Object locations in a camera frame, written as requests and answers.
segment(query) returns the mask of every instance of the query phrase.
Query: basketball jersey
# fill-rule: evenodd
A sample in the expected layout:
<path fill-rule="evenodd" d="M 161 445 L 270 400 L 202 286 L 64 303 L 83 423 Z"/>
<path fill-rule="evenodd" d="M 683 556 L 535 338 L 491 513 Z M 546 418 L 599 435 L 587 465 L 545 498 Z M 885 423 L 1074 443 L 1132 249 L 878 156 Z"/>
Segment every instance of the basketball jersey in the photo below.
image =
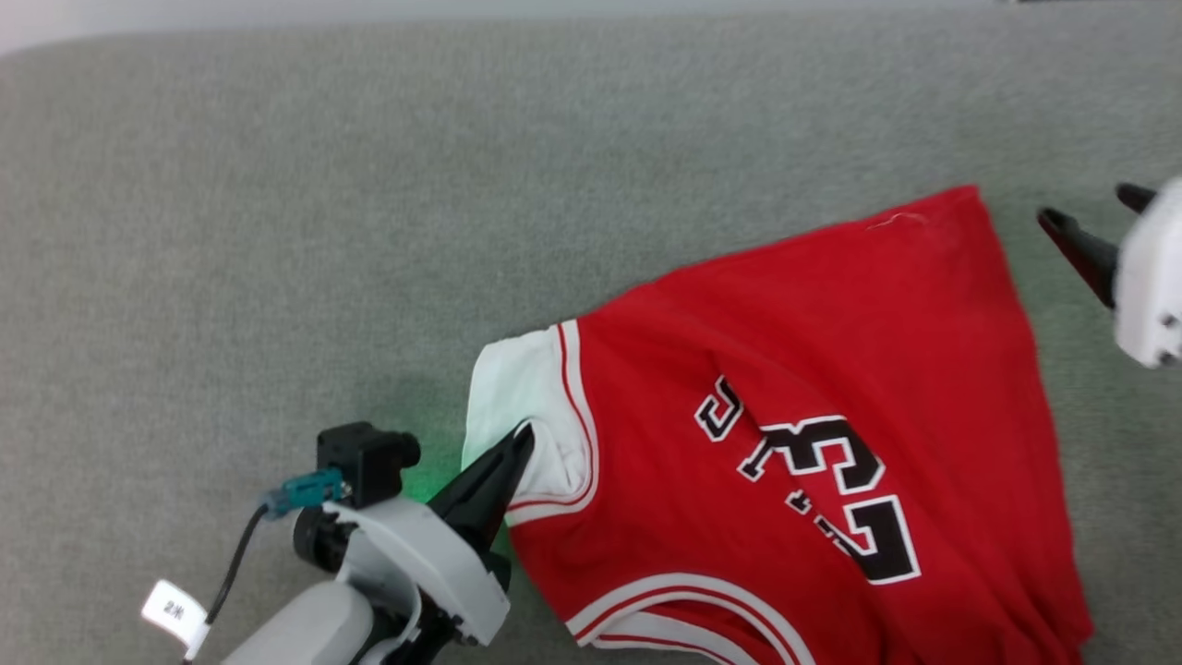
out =
<path fill-rule="evenodd" d="M 749 664 L 1078 664 L 1030 325 L 975 188 L 677 269 L 485 348 L 465 464 L 579 645 Z"/>

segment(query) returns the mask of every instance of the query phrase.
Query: gray fabric surface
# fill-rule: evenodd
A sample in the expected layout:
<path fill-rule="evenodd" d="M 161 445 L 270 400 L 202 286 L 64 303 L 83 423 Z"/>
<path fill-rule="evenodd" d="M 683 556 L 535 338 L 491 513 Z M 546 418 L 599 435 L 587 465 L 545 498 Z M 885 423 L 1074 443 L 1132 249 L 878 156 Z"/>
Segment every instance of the gray fabric surface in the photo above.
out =
<path fill-rule="evenodd" d="M 1182 5 L 124 38 L 0 61 L 0 660 L 168 663 L 264 488 L 368 419 L 457 467 L 482 345 L 674 266 L 979 182 L 1063 439 L 1091 664 L 1182 653 L 1182 376 L 1145 372 L 1034 209 L 1116 237 L 1182 172 Z M 225 656 L 320 579 L 264 528 Z M 441 663 L 577 650 L 524 575 Z"/>

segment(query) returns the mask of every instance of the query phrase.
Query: white sleeve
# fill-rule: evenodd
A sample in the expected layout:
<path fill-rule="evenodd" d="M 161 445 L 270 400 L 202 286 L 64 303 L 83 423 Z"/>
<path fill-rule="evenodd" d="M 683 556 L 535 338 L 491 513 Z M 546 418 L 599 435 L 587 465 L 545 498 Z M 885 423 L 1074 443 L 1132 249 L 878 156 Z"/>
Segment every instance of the white sleeve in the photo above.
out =
<path fill-rule="evenodd" d="M 576 513 L 590 501 L 596 461 L 578 363 L 574 320 L 489 345 L 476 360 L 463 467 L 522 423 L 533 428 L 533 456 L 506 516 L 511 526 Z"/>

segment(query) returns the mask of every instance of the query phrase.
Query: white label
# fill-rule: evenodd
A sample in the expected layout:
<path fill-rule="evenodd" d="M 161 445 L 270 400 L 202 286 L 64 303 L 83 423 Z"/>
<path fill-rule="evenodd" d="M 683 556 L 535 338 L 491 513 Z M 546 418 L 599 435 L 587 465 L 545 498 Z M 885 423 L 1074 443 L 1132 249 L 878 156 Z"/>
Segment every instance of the white label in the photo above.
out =
<path fill-rule="evenodd" d="M 201 646 L 209 632 L 206 608 L 168 580 L 156 582 L 139 615 L 173 633 L 188 647 Z"/>

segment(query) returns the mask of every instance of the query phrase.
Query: black number outline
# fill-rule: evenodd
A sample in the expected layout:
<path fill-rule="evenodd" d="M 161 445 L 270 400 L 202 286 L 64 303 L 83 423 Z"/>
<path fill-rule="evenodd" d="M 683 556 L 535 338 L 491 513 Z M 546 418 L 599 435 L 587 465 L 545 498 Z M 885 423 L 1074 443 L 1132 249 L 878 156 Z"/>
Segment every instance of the black number outline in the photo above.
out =
<path fill-rule="evenodd" d="M 721 418 L 716 416 L 715 410 L 721 406 L 721 403 L 714 397 L 714 395 L 706 396 L 702 400 L 702 405 L 697 408 L 697 412 L 694 416 L 694 420 L 697 422 L 697 426 L 706 432 L 712 443 L 719 443 L 727 438 L 730 430 L 739 423 L 739 417 L 742 416 L 743 406 L 739 396 L 735 395 L 730 385 L 727 384 L 726 377 L 719 377 L 717 382 L 714 383 L 714 389 L 717 391 L 719 397 L 722 398 L 722 403 L 726 403 L 727 410 L 722 413 Z"/>
<path fill-rule="evenodd" d="M 806 418 L 761 430 L 764 439 L 755 452 L 739 465 L 739 472 L 753 483 L 764 476 L 773 452 L 784 456 L 792 476 L 819 474 L 832 468 L 833 482 L 842 496 L 873 490 L 886 472 L 886 465 L 870 451 L 844 416 Z M 832 445 L 842 446 L 845 457 L 842 462 L 829 465 L 823 451 Z M 803 490 L 792 493 L 787 503 L 798 513 L 806 514 L 812 506 L 807 497 L 798 494 L 803 495 Z M 890 511 L 885 513 L 881 507 L 888 504 Z M 839 549 L 857 561 L 866 581 L 871 585 L 891 585 L 922 575 L 907 516 L 897 495 L 846 503 L 842 508 L 849 534 L 864 537 L 866 547 L 858 545 L 847 533 L 824 517 L 818 516 L 814 523 L 833 539 Z"/>

